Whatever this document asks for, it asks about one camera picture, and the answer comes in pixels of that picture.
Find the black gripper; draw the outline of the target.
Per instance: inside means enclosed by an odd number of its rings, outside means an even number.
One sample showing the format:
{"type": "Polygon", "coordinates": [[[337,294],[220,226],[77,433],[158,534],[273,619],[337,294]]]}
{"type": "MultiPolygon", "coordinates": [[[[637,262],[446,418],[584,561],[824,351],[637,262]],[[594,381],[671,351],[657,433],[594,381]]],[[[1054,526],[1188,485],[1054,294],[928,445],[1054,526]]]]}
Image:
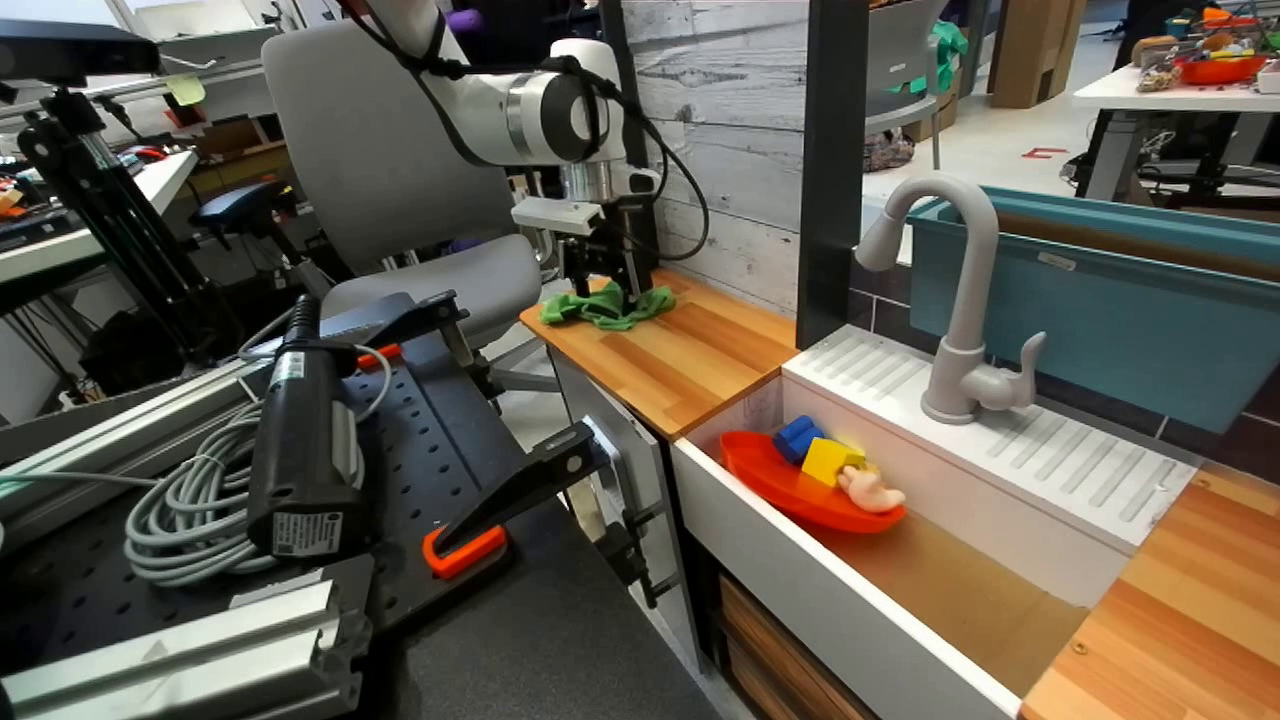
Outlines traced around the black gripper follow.
{"type": "Polygon", "coordinates": [[[616,199],[603,207],[586,236],[564,239],[564,277],[575,290],[586,290],[590,277],[616,279],[629,294],[650,289],[657,239],[643,199],[616,199]]]}

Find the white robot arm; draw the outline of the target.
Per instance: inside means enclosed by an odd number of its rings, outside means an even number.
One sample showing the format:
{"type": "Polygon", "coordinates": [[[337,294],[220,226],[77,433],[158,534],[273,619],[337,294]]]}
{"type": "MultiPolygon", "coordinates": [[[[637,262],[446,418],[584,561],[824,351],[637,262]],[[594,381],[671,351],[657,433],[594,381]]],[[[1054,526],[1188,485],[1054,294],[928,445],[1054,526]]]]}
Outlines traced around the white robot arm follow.
{"type": "Polygon", "coordinates": [[[629,102],[603,40],[569,34],[536,66],[486,72],[462,54],[437,0],[340,2],[425,87],[472,165],[558,173],[558,194],[520,194],[513,220],[569,236],[564,277],[575,289],[607,277],[629,302],[650,289],[623,205],[649,199],[659,173],[629,161],[629,102]]]}

